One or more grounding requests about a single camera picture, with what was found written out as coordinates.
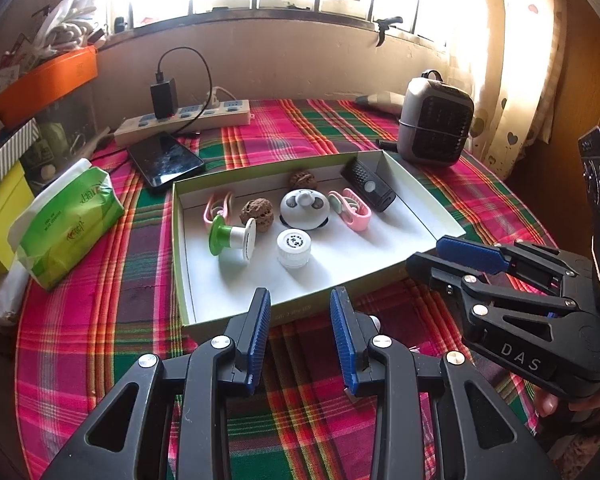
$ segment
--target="orange container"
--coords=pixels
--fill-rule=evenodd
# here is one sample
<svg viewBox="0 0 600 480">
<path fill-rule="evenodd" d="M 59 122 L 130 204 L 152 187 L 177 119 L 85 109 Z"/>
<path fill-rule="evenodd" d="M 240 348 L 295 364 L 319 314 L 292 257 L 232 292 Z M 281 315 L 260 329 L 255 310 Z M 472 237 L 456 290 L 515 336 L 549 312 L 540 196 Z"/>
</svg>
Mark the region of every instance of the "orange container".
<svg viewBox="0 0 600 480">
<path fill-rule="evenodd" d="M 47 61 L 0 94 L 0 120 L 15 128 L 97 75 L 93 46 Z"/>
</svg>

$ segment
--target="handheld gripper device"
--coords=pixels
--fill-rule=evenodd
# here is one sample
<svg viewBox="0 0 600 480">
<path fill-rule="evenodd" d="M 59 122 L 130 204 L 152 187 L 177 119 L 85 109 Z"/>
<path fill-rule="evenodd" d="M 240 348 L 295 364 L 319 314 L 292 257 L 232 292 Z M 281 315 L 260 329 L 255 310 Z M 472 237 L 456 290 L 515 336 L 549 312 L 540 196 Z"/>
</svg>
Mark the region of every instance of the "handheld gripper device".
<svg viewBox="0 0 600 480">
<path fill-rule="evenodd" d="M 166 478 L 171 415 L 182 395 L 176 480 L 230 480 L 225 402 L 260 382 L 271 298 L 257 288 L 246 314 L 191 354 L 141 356 L 58 452 L 42 480 Z"/>
<path fill-rule="evenodd" d="M 457 351 L 411 352 L 331 292 L 331 323 L 344 383 L 378 396 L 370 480 L 424 478 L 420 392 L 429 396 L 438 480 L 557 480 L 548 456 L 510 407 Z"/>
<path fill-rule="evenodd" d="M 576 417 L 568 402 L 600 389 L 600 301 L 592 262 L 522 240 L 485 246 L 442 237 L 436 249 L 439 257 L 415 253 L 407 270 L 455 306 L 464 344 L 562 399 L 542 419 L 542 445 L 549 449 L 584 424 L 590 429 L 600 408 L 581 419 L 587 414 Z M 483 272 L 508 274 L 543 294 L 491 285 Z"/>
</svg>

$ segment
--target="blue gripper pad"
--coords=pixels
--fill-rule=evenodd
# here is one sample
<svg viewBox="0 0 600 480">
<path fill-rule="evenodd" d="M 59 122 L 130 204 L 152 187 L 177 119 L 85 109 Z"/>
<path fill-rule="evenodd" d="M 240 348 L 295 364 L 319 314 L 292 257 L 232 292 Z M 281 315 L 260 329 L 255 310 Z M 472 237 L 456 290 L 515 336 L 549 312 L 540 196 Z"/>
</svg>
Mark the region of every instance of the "blue gripper pad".
<svg viewBox="0 0 600 480">
<path fill-rule="evenodd" d="M 355 395 L 358 389 L 356 352 L 345 319 L 343 306 L 335 289 L 331 291 L 330 311 L 331 325 L 333 326 L 333 335 L 336 338 L 336 348 L 338 349 L 342 378 L 346 387 Z"/>
<path fill-rule="evenodd" d="M 248 352 L 247 387 L 252 394 L 260 384 L 260 373 L 264 361 L 264 349 L 269 336 L 269 321 L 271 320 L 271 295 L 267 290 L 260 301 L 260 309 L 251 338 Z"/>
<path fill-rule="evenodd" d="M 487 274 L 507 272 L 509 263 L 495 247 L 460 238 L 443 236 L 436 244 L 438 256 L 455 264 L 481 270 Z"/>
</svg>

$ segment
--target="black remote control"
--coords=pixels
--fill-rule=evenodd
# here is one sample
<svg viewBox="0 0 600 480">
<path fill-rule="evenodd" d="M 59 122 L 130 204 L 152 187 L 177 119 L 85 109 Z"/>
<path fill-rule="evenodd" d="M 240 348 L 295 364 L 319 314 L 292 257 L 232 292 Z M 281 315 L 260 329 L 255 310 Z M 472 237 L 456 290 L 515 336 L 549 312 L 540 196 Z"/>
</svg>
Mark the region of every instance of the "black remote control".
<svg viewBox="0 0 600 480">
<path fill-rule="evenodd" d="M 344 167 L 342 176 L 374 211 L 381 213 L 395 200 L 395 191 L 357 158 Z"/>
</svg>

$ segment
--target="table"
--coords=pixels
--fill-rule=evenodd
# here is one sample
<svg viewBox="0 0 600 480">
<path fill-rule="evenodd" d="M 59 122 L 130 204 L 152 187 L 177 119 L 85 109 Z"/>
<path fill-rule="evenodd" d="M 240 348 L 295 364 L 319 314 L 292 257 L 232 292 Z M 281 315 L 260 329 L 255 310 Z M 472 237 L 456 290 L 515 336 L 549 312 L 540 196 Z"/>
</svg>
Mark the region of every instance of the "table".
<svg viewBox="0 0 600 480">
<path fill-rule="evenodd" d="M 183 142 L 199 152 L 209 170 L 224 170 L 372 150 L 375 139 L 395 139 L 398 130 L 395 118 L 346 101 L 259 101 L 251 102 L 251 110 L 250 126 L 209 130 Z M 94 163 L 112 173 L 123 217 L 51 293 L 32 283 L 24 301 L 16 414 L 33 480 L 140 354 L 171 358 L 195 348 L 180 333 L 172 287 L 170 196 L 143 189 L 126 152 L 102 154 Z M 422 167 L 415 173 L 469 240 L 493 244 L 522 238 L 554 245 L 523 203 L 471 155 L 463 153 L 450 168 Z M 503 280 L 528 290 L 514 278 Z M 535 429 L 529 384 L 469 352 L 439 295 L 407 279 L 357 298 L 355 307 L 378 316 L 388 335 L 425 353 L 460 349 Z M 374 402 L 353 405 L 343 393 L 328 314 L 270 331 L 261 385 L 254 397 L 232 402 L 228 415 L 235 480 L 355 480 L 369 474 Z M 428 417 L 424 427 L 430 475 Z M 172 461 L 175 451 L 173 443 Z"/>
</svg>

